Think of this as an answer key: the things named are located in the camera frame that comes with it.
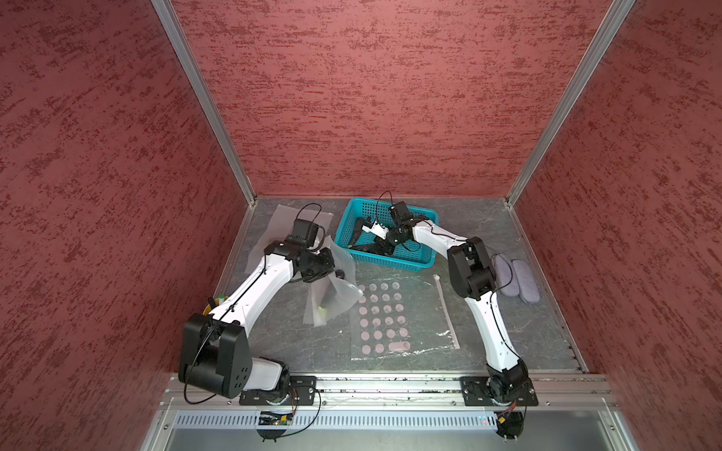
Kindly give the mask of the clear zip-top bag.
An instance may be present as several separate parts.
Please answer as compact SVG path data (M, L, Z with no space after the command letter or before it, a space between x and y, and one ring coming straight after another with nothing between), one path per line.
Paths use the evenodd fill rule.
M285 205L277 205L270 216L261 235L256 240L251 240L244 274L250 274L262 260L263 250L268 244L274 241L283 241L291 234L293 223L296 219L313 221L326 231L329 231L334 214L332 212L321 212L318 206L309 206L304 209L293 208Z
M314 327L326 325L334 317L347 312L362 297L356 281L356 262L351 253L331 238L323 242L323 250L330 250L334 259L331 274L310 284L303 317L304 324Z

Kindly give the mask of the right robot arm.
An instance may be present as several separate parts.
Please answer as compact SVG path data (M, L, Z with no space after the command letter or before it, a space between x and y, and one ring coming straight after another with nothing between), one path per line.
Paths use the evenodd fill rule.
M515 404L532 385L528 367L511 344L502 319L496 273L483 241L453 234L420 215L395 227L361 218L353 226L349 247L390 257L406 242L425 245L447 258L451 285L466 301L481 335L489 375L485 392L498 406Z

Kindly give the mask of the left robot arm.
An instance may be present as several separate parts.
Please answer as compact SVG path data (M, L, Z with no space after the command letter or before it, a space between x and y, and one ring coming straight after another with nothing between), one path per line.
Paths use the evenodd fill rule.
M284 366L255 358L248 338L276 293L293 281L313 283L336 265L327 248L311 250L276 241L265 250L248 279L207 315L194 314L182 330L179 381L210 393L236 398L244 391L284 392Z

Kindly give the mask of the pink dotted zip-top bag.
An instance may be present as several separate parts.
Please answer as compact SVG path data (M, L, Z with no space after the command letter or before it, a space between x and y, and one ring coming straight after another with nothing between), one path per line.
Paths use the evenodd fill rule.
M361 282L361 297L349 311L351 358L369 360L412 351L410 296L400 279Z

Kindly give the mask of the clear bag with white zipper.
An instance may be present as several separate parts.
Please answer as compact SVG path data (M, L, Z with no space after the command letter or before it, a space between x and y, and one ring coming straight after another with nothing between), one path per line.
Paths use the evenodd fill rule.
M431 278L411 277L402 285L400 294L411 353L460 349L437 274Z

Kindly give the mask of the teal plastic basket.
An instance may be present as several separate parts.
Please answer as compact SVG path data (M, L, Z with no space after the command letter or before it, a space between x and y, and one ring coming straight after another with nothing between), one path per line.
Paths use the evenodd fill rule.
M436 251L414 238L420 220L437 223L434 210L380 199L352 199L342 216L335 243L360 262L419 272L432 267Z

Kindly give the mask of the purple roller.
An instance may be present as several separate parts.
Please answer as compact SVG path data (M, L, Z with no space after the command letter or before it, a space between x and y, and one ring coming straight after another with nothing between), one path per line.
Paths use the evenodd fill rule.
M511 261L501 254L492 257L494 272L496 273L496 285L498 290L507 297L518 297L520 295L520 286L514 276L513 265Z
M529 264L522 259L515 259L511 262L511 268L513 268L513 278L518 285L519 298L526 304L541 302L541 293Z

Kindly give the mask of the purple roller right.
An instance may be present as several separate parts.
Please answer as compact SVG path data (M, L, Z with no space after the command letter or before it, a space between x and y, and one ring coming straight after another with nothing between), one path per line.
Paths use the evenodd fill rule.
M511 268L513 268L513 278L518 285L519 298L526 304L541 302L541 293L529 264L522 259L515 259L511 262Z

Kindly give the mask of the left circuit board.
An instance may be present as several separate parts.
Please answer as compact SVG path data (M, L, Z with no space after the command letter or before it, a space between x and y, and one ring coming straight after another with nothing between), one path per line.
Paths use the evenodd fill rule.
M259 427L289 428L293 424L294 413L276 413L262 411L259 413Z

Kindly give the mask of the right black connector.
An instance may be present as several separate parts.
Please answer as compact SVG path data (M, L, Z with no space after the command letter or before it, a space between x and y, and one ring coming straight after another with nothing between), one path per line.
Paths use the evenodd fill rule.
M524 413L500 413L496 417L496 434L504 440L516 441L524 431L525 421Z

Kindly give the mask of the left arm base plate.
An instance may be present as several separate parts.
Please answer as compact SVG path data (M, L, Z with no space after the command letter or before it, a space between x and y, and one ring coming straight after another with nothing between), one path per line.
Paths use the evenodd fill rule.
M314 376L282 376L278 385L271 391L243 391L239 398L239 404L271 408L312 406L317 400L317 381L318 379Z

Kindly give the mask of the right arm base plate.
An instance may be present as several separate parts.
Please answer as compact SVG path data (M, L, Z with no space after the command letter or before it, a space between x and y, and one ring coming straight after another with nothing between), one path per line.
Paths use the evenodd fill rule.
M466 407L537 407L539 400L530 379L503 381L500 377L462 377L461 393Z

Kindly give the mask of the aluminium front rail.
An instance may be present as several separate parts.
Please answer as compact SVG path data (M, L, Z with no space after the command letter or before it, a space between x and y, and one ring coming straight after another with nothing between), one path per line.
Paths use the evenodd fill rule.
M590 413L600 422L603 438L614 450L635 450L632 437L604 375L534 372L530 381L537 407L466 407L455 373L417 374L293 374L318 379L312 406L271 408L242 406L240 396L212 398L190 404L185 396L197 391L172 377L143 445L144 450L167 450L171 435L183 428L200 430L262 430L259 413L294 413L293 424L279 431L344 430L452 430L496 431L500 413L520 412L528 421L534 412Z

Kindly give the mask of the corner aluminium post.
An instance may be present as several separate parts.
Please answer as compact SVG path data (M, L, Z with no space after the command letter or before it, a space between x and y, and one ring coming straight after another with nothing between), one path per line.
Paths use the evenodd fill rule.
M257 204L257 194L252 187L250 178L241 163L238 152L233 144L221 113L212 97L210 88L203 77L199 64L193 55L191 46L182 30L181 22L173 8L172 2L168 0L152 0L153 8L167 34L173 50L184 70L199 105L211 126L212 132L220 146L223 154L231 168L239 187L242 190L246 203L250 207Z
M526 160L519 176L506 197L506 205L511 210L522 197L534 173L551 148L562 125L573 111L575 104L584 92L592 75L604 58L613 39L622 28L624 21L633 9L635 0L614 0L594 33L589 46L584 52L570 82L567 84L558 104L543 129L530 156Z

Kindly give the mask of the right corner aluminium post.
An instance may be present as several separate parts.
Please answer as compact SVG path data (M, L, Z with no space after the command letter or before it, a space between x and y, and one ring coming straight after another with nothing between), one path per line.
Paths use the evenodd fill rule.
M614 0L594 33L589 46L584 52L570 82L567 84L558 104L543 129L530 156L526 160L519 176L506 197L506 205L511 210L522 197L534 173L551 148L562 125L573 111L575 104L584 92L592 75L604 58L613 39L622 28L624 21L633 9L635 0Z

